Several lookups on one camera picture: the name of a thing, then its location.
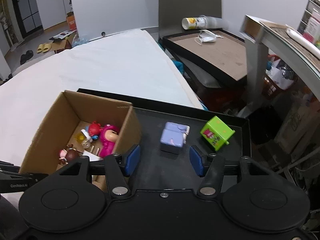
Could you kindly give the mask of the green cube toy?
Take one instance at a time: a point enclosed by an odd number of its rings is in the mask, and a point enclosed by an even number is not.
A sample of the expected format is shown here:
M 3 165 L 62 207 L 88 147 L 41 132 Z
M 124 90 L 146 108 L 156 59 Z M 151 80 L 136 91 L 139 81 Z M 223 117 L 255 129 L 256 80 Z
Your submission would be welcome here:
M 210 119 L 201 129 L 200 134 L 206 139 L 217 152 L 223 145 L 228 145 L 228 140 L 235 130 L 226 125 L 218 116 Z

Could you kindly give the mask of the pink bear figure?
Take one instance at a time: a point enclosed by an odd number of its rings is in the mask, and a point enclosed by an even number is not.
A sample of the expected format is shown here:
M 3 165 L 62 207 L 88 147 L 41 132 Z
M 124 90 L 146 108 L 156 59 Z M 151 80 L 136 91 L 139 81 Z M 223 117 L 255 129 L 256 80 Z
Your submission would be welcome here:
M 107 124 L 101 131 L 99 140 L 102 145 L 102 149 L 99 153 L 99 157 L 105 158 L 111 155 L 116 142 L 119 137 L 120 128 L 111 124 Z

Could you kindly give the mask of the yellow clear small toy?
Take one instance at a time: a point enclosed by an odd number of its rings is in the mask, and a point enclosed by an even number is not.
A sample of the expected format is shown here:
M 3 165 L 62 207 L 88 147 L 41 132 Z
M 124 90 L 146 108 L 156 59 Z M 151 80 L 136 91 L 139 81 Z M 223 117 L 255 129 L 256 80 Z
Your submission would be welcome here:
M 85 129 L 81 129 L 75 137 L 76 141 L 81 144 L 84 149 L 90 148 L 93 139 Z

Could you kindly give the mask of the red hair doll figure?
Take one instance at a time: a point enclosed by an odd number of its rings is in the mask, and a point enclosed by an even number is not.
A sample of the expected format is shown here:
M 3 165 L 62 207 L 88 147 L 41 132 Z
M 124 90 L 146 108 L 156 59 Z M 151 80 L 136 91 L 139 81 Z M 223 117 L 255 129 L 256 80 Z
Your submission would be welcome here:
M 102 127 L 99 123 L 94 121 L 89 126 L 86 126 L 85 130 L 93 140 L 98 140 Z

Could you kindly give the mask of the lavender block toy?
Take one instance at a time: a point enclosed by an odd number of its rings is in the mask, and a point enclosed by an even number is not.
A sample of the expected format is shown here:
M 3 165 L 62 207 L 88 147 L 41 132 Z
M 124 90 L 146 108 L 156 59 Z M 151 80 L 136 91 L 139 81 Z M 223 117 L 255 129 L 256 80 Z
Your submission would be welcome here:
M 180 154 L 186 143 L 190 127 L 174 122 L 166 122 L 160 138 L 160 150 Z

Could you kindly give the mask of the brown hair doll figure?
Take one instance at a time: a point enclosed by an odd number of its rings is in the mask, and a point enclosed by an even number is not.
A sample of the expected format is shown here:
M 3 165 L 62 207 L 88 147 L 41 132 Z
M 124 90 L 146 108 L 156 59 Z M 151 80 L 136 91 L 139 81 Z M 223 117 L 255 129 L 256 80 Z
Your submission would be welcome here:
M 73 147 L 73 144 L 68 145 L 66 149 L 62 149 L 59 153 L 59 160 L 62 164 L 68 164 L 78 157 L 80 157 L 79 152 Z

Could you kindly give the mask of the brown cardboard box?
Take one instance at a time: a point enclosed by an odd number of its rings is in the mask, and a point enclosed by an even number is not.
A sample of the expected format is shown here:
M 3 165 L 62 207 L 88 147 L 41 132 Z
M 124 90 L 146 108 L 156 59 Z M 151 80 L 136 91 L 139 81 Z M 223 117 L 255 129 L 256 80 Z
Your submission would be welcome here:
M 52 174 L 61 168 L 59 152 L 68 145 L 82 152 L 76 135 L 92 122 L 119 127 L 113 152 L 124 154 L 141 139 L 141 127 L 132 103 L 73 91 L 57 97 L 35 133 L 20 173 Z

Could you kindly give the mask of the white plug charger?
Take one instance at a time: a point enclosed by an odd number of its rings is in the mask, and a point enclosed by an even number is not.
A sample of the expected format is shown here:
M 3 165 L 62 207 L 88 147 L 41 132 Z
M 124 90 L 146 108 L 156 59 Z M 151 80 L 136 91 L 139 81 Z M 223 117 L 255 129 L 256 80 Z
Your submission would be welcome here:
M 97 154 L 94 154 L 94 150 L 99 153 L 100 148 L 96 148 L 94 145 L 92 145 L 90 148 L 85 149 L 82 153 L 83 156 L 89 157 L 89 161 L 100 161 L 102 160 L 101 157 L 99 157 Z

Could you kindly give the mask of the black slippers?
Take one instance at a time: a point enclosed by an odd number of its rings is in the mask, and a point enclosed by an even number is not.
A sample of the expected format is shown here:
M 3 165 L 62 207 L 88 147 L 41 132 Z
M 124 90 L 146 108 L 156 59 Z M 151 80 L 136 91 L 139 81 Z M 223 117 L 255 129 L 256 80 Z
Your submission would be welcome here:
M 33 57 L 34 53 L 32 50 L 28 50 L 25 52 L 25 54 L 22 54 L 20 57 L 20 65 L 25 64 L 28 60 L 30 60 Z

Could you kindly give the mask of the white face mask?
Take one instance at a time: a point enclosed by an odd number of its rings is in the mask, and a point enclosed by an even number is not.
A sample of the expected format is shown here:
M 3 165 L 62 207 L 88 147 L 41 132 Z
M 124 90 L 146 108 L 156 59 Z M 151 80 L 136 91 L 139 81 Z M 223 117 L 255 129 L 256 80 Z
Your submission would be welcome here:
M 219 38 L 223 38 L 223 36 L 217 35 L 209 30 L 201 30 L 198 36 L 195 37 L 195 42 L 202 45 L 203 43 L 214 43 Z

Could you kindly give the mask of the yellow slippers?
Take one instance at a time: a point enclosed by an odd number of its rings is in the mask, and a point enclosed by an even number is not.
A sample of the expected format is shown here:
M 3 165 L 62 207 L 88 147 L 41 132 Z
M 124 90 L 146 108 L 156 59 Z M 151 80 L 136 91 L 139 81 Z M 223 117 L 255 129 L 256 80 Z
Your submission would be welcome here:
M 37 53 L 47 53 L 48 51 L 50 51 L 52 48 L 52 43 L 44 43 L 44 44 L 39 44 L 38 48 L 37 48 Z

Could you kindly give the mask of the cardboard box on floor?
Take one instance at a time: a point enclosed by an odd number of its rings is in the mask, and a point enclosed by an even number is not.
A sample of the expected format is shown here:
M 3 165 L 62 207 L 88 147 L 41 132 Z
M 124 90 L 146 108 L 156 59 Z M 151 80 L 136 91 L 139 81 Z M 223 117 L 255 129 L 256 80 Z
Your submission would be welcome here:
M 55 54 L 60 53 L 66 49 L 72 48 L 73 38 L 77 34 L 77 31 L 74 31 L 69 36 L 65 37 L 63 40 L 54 41 L 52 43 L 51 51 L 53 51 Z

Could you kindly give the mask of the stack of paper cups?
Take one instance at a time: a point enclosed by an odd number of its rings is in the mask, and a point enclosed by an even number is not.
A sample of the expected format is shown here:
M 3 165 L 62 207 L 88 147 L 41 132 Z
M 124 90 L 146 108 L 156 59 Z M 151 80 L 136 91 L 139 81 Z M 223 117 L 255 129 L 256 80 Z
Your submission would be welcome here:
M 199 17 L 183 18 L 181 25 L 184 30 L 228 28 L 227 21 L 221 18 L 205 16 L 205 15 L 201 15 Z

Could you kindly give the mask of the orange box on floor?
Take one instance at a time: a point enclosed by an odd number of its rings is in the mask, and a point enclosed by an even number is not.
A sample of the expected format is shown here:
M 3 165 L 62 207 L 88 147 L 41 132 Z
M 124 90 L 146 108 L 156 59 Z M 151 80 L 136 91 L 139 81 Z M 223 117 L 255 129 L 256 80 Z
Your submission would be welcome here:
M 76 22 L 74 17 L 74 12 L 68 12 L 66 17 L 68 26 L 70 30 L 76 30 Z

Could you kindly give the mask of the brown board black frame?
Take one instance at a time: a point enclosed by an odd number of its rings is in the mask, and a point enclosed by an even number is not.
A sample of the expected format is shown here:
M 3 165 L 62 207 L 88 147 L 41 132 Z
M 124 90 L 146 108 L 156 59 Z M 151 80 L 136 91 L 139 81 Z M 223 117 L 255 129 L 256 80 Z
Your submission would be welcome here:
M 203 82 L 213 77 L 221 88 L 247 85 L 247 60 L 244 39 L 223 29 L 214 29 L 219 36 L 213 43 L 199 42 L 199 31 L 186 31 L 161 38 L 162 46 L 182 61 L 189 74 Z

